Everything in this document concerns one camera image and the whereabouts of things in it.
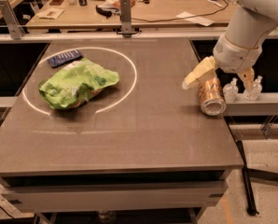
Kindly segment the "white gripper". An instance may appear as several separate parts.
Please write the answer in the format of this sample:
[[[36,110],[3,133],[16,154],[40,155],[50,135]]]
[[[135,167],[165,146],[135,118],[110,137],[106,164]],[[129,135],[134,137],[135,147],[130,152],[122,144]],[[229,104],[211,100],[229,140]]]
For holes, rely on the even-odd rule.
[[[233,45],[225,35],[219,37],[213,56],[205,57],[183,80],[182,89],[189,90],[216,77],[217,66],[225,73],[236,73],[244,88],[251,91],[255,77],[251,68],[257,61],[262,48],[245,49]]]

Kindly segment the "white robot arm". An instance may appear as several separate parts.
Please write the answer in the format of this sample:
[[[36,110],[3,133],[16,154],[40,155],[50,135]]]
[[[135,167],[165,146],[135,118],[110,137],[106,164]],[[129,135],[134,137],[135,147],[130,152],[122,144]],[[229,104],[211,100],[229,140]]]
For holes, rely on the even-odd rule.
[[[253,65],[266,37],[278,27],[278,0],[237,0],[226,32],[213,49],[185,78],[182,88],[191,89],[215,77],[215,70],[238,75],[247,90],[254,83]]]

